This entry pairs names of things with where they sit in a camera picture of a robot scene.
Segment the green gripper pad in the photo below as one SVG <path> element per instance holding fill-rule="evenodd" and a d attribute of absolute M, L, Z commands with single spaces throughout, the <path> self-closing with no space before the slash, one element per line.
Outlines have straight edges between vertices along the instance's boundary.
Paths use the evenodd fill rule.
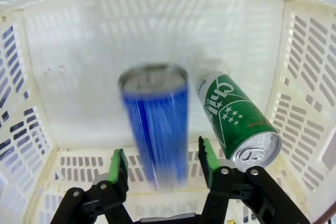
<path fill-rule="evenodd" d="M 112 183 L 116 183 L 118 181 L 120 169 L 123 169 L 124 174 L 127 174 L 128 162 L 123 149 L 115 149 L 113 152 L 113 156 L 111 157 L 109 181 L 111 181 Z"/>
<path fill-rule="evenodd" d="M 205 181 L 208 188 L 211 189 L 213 182 L 213 172 L 220 167 L 218 158 L 211 147 L 209 139 L 199 137 L 198 148 L 198 157 L 202 166 Z"/>

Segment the can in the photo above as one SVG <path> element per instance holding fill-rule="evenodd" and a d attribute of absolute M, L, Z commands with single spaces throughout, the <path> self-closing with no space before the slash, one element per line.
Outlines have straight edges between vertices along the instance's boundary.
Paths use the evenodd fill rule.
<path fill-rule="evenodd" d="M 277 157 L 277 131 L 227 74 L 207 74 L 196 92 L 225 157 L 238 169 L 266 167 Z"/>
<path fill-rule="evenodd" d="M 188 80 L 169 64 L 130 69 L 119 78 L 147 180 L 171 187 L 187 176 Z"/>

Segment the plastic basket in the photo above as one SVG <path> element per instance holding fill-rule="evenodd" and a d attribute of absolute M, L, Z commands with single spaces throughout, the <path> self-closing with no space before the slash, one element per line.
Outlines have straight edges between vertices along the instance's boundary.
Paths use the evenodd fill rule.
<path fill-rule="evenodd" d="M 70 187 L 90 188 L 114 148 L 129 167 L 133 220 L 200 212 L 207 189 L 190 100 L 188 183 L 155 193 L 117 78 L 143 62 L 201 62 L 241 86 L 283 139 L 267 168 L 312 221 L 336 199 L 336 0 L 0 0 L 0 223 L 50 223 Z M 214 148 L 223 159 L 216 141 Z M 232 200 L 227 220 L 258 223 Z M 97 223 L 106 223 L 100 217 Z"/>

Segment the can top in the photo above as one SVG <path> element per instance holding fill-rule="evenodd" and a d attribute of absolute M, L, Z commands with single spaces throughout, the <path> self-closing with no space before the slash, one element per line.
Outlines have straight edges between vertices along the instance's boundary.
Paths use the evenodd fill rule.
<path fill-rule="evenodd" d="M 187 72 L 170 64 L 151 64 L 132 68 L 119 78 L 122 91 L 134 94 L 161 94 L 184 87 Z"/>
<path fill-rule="evenodd" d="M 231 160 L 242 171 L 256 165 L 266 167 L 277 157 L 280 150 L 280 136 L 275 132 L 263 132 L 238 146 Z"/>

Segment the blurred blue can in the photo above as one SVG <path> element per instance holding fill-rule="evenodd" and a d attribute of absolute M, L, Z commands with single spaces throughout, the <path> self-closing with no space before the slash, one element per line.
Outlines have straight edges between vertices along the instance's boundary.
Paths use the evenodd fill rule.
<path fill-rule="evenodd" d="M 159 64 L 132 68 L 119 78 L 147 179 L 160 187 L 187 176 L 186 71 Z"/>

